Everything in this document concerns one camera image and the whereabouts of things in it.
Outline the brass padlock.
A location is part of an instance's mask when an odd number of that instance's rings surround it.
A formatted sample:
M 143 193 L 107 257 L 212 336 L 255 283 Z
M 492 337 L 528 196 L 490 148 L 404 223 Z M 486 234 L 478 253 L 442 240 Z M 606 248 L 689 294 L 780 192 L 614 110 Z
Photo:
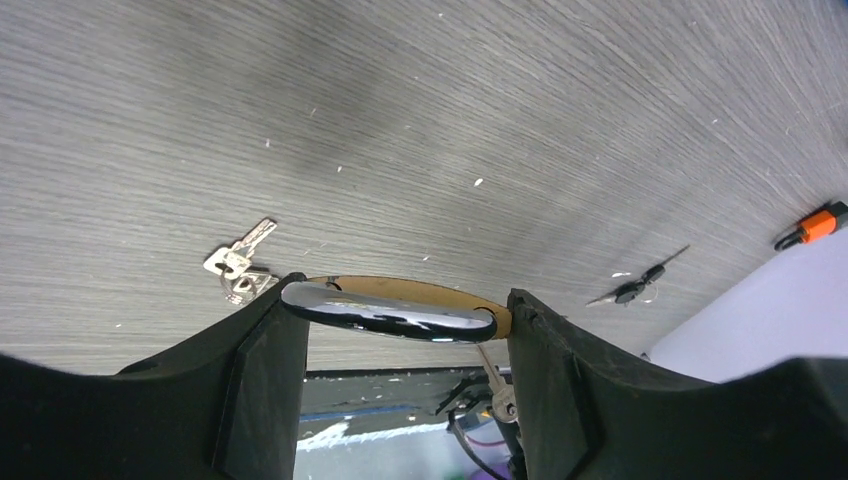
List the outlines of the brass padlock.
M 506 338 L 507 307 L 461 290 L 416 280 L 341 275 L 287 284 L 284 308 L 321 325 L 433 343 L 479 344 Z

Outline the silver key bunch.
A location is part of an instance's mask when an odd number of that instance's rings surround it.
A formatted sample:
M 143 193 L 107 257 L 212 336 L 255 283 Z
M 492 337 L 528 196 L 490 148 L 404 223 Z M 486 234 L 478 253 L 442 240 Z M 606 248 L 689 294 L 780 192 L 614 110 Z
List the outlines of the silver key bunch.
M 518 420 L 518 408 L 513 386 L 505 381 L 483 345 L 476 344 L 475 347 L 481 357 L 482 367 L 488 377 L 488 384 L 492 392 L 493 416 L 503 423 L 516 422 Z

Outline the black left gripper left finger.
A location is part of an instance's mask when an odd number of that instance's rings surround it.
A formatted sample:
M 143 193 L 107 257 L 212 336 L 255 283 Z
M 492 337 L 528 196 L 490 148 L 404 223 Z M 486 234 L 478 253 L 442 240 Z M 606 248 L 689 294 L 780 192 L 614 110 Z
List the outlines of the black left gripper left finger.
M 5 479 L 289 479 L 308 323 L 276 285 L 113 375 L 1 359 Z

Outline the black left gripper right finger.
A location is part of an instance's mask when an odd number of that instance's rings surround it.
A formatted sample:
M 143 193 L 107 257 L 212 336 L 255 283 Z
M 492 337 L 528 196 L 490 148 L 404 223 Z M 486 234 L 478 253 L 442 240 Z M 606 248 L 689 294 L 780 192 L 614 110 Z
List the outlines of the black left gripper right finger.
M 508 338 L 531 479 L 843 479 L 847 363 L 794 358 L 726 383 L 632 355 L 524 290 Z

